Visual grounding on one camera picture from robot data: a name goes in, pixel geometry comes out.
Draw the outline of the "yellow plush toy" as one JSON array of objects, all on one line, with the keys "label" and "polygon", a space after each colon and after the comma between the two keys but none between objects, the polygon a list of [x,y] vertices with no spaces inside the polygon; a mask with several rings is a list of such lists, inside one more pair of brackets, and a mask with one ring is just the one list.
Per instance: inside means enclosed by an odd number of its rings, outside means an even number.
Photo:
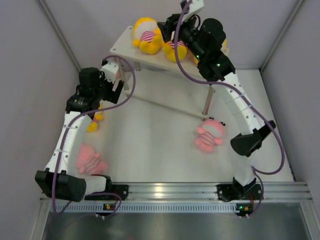
[{"label": "yellow plush toy", "polygon": [[155,19],[141,17],[132,30],[132,45],[148,55],[156,54],[163,45],[161,30]]},{"label": "yellow plush toy", "polygon": [[167,59],[173,63],[177,62],[176,57],[182,61],[188,53],[188,49],[182,41],[178,41],[176,47],[173,41],[169,41],[162,46],[162,50]]},{"label": "yellow plush toy", "polygon": [[225,39],[224,42],[223,42],[223,49],[224,49],[225,51],[228,49],[227,39]]},{"label": "yellow plush toy", "polygon": [[94,114],[93,120],[87,128],[88,133],[96,132],[99,129],[99,122],[104,119],[104,112],[98,111]]}]

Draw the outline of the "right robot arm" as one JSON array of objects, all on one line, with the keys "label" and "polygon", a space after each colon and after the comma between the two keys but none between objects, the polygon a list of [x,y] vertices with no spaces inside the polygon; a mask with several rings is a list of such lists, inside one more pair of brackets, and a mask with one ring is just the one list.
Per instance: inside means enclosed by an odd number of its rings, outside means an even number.
[{"label": "right robot arm", "polygon": [[196,65],[203,80],[200,84],[216,85],[216,90],[234,117],[239,134],[230,140],[236,152],[235,173],[231,184],[217,186],[220,200],[232,200],[262,196],[262,185],[257,183],[254,169],[254,153],[276,124],[266,120],[249,102],[241,88],[236,69],[221,50],[226,34],[223,25],[214,18],[207,18],[200,28],[195,27],[196,17],[182,22],[182,14],[173,14],[165,22],[158,22],[165,43],[181,41],[197,59]]}]

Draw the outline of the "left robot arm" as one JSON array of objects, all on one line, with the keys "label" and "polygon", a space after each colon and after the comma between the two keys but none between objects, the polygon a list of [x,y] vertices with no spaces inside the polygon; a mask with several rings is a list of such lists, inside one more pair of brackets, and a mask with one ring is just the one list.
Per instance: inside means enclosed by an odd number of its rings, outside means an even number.
[{"label": "left robot arm", "polygon": [[35,174],[36,183],[52,200],[80,202],[95,193],[102,200],[112,196],[110,177],[95,173],[81,178],[76,163],[84,135],[100,102],[118,102],[124,86],[119,68],[117,63],[111,62],[100,69],[87,67],[80,70],[79,85],[66,102],[64,123],[53,154],[44,170]]}]

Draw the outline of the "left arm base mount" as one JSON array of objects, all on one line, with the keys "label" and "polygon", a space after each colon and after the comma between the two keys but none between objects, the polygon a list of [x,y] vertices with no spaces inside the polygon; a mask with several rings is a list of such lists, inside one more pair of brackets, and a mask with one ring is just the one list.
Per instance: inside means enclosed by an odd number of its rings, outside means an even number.
[{"label": "left arm base mount", "polygon": [[106,193],[117,194],[122,200],[125,200],[129,194],[129,185],[127,184],[112,184],[103,192],[98,194],[92,193],[84,197],[86,201],[113,201],[119,200],[119,197],[114,195],[106,195]]}]

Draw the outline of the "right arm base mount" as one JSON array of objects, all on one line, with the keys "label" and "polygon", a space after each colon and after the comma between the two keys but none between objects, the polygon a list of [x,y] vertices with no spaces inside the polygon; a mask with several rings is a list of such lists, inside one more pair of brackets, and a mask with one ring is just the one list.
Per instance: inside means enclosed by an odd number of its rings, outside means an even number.
[{"label": "right arm base mount", "polygon": [[218,199],[224,202],[231,202],[236,200],[260,200],[263,191],[260,184],[253,185],[235,185],[235,184],[218,184],[217,196]]}]

